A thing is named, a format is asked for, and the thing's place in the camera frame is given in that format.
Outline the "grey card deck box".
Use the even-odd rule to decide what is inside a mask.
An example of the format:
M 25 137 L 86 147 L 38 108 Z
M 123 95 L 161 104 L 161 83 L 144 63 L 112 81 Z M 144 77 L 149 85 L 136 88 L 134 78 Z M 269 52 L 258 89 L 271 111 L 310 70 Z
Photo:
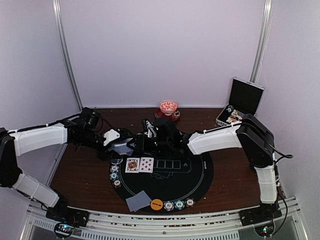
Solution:
M 111 144 L 111 146 L 108 148 L 108 151 L 115 151 L 117 154 L 119 155 L 127 155 L 127 156 L 131 156 L 134 152 L 135 149 L 135 144 L 134 143 L 130 143 L 129 145 L 127 145 L 127 143 L 130 140 L 121 140 L 119 142 L 114 142 Z

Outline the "clear dealer button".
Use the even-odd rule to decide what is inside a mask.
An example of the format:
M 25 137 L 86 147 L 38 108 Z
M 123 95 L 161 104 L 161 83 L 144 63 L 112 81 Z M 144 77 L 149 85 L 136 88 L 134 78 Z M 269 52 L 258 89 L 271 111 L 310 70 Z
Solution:
M 123 162 L 123 158 L 113 158 L 110 160 L 112 165 L 120 165 Z

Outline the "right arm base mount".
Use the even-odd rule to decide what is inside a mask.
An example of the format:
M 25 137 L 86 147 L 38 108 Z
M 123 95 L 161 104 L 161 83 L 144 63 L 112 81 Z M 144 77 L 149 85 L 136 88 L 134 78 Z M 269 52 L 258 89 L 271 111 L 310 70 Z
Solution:
M 278 201 L 261 203 L 254 208 L 241 210 L 239 218 L 242 226 L 253 225 L 255 233 L 262 238 L 270 238 L 276 233 L 274 220 L 282 216 Z

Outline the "eight of diamonds card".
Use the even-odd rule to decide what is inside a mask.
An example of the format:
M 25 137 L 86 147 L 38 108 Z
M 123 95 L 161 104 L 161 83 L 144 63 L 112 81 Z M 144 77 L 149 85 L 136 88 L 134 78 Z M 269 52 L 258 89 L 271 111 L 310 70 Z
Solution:
M 153 173 L 154 158 L 153 157 L 141 157 L 139 162 L 140 173 Z

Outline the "green chip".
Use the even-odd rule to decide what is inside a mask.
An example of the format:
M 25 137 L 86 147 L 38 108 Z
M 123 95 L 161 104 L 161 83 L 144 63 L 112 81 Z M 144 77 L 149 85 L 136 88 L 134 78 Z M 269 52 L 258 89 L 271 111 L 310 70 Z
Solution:
M 112 182 L 119 179 L 119 173 L 118 172 L 111 172 L 109 175 L 109 178 Z
M 183 200 L 177 200 L 174 202 L 174 207 L 179 211 L 183 210 L 185 208 L 185 202 Z

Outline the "blue white chip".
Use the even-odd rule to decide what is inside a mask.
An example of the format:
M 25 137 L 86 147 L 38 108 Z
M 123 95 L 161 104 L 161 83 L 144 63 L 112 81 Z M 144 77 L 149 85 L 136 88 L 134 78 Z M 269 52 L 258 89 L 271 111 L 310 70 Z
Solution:
M 112 173 L 118 173 L 119 172 L 119 166 L 118 165 L 112 165 L 110 168 L 110 171 Z
M 163 208 L 167 211 L 170 212 L 175 208 L 175 205 L 172 201 L 165 201 L 163 203 Z

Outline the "jack of hearts card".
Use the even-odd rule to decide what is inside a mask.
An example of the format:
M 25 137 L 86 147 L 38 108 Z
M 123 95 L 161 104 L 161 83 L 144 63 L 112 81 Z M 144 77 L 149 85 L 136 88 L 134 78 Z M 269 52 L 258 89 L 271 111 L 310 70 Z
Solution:
M 126 159 L 125 173 L 138 173 L 140 158 L 130 157 Z

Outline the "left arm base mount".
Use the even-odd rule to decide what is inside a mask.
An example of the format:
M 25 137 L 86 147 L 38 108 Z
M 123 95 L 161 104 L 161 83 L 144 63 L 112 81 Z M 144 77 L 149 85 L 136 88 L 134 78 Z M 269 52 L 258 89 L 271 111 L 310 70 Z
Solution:
M 59 239 L 69 238 L 79 227 L 86 227 L 90 213 L 86 210 L 69 207 L 68 200 L 61 196 L 53 207 L 41 204 L 46 211 L 46 218 L 57 221 L 53 233 Z

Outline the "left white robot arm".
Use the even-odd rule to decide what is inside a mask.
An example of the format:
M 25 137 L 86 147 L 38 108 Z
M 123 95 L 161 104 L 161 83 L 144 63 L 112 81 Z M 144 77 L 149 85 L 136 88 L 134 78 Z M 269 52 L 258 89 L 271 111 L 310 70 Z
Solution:
M 89 147 L 97 150 L 102 159 L 130 156 L 134 151 L 133 136 L 125 128 L 110 126 L 104 133 L 96 130 L 99 121 L 107 120 L 92 108 L 85 107 L 80 113 L 47 124 L 7 130 L 0 130 L 0 186 L 13 189 L 32 200 L 40 202 L 61 222 L 72 218 L 72 211 L 66 207 L 66 200 L 43 181 L 32 176 L 36 171 L 36 160 L 24 170 L 19 159 L 35 157 L 45 162 L 39 169 L 49 165 L 44 153 L 66 144 Z

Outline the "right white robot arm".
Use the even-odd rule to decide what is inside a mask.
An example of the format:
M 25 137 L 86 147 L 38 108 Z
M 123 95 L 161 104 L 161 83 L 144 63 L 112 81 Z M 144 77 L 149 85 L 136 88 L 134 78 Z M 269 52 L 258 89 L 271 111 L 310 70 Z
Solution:
M 179 153 L 183 156 L 201 155 L 216 150 L 242 148 L 249 164 L 256 170 L 260 203 L 256 210 L 259 220 L 268 220 L 275 212 L 278 198 L 273 133 L 253 114 L 245 114 L 240 121 L 218 128 L 184 133 L 167 118 L 154 123 L 145 122 L 145 132 L 134 141 L 134 151 L 147 153 Z

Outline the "orange big blind button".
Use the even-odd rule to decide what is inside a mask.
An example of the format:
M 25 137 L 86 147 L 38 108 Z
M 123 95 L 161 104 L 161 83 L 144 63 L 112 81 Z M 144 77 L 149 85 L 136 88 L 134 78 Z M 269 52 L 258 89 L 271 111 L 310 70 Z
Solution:
M 153 199 L 151 202 L 150 202 L 150 207 L 152 210 L 154 211 L 160 211 L 164 206 L 164 203 L 162 200 L 160 199 Z

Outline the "orange chip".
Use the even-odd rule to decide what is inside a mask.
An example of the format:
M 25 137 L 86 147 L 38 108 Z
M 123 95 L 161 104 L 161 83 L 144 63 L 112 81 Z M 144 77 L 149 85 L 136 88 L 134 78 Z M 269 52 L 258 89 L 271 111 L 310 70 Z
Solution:
M 191 208 L 196 204 L 196 201 L 193 198 L 187 198 L 184 202 L 187 208 Z
M 115 181 L 112 182 L 112 185 L 114 188 L 120 188 L 122 186 L 122 183 L 119 179 L 116 179 Z

